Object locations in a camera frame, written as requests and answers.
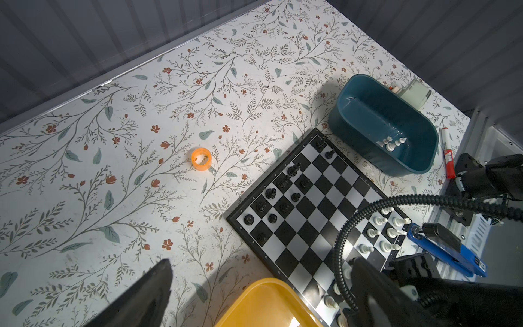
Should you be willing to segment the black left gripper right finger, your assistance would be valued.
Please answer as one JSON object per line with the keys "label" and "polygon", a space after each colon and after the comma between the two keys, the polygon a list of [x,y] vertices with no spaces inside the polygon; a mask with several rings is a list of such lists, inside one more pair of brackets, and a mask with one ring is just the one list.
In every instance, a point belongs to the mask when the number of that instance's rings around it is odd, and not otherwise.
{"label": "black left gripper right finger", "polygon": [[362,326],[441,325],[365,259],[354,260],[351,280]]}

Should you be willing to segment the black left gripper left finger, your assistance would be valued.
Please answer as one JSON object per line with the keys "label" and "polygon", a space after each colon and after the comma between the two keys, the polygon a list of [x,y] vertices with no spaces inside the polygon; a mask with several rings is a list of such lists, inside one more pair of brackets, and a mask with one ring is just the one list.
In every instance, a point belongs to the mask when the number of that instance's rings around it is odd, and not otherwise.
{"label": "black left gripper left finger", "polygon": [[170,260],[160,260],[87,326],[161,326],[172,279]]}

